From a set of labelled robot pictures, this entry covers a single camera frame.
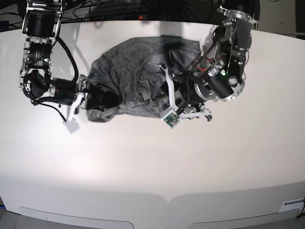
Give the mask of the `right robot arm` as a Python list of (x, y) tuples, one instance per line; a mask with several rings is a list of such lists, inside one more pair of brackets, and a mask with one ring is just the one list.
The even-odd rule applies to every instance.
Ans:
[[(22, 23), (22, 33), (27, 36), (23, 49), (19, 89), (33, 105), (50, 107), (51, 103), (69, 107), (64, 122), (72, 120), (78, 109), (109, 109), (117, 106), (119, 96), (106, 88), (89, 82), (79, 75), (71, 51), (59, 37), (64, 0), (29, 0)], [(51, 53), (56, 44), (65, 50), (74, 69), (72, 80), (53, 78)]]

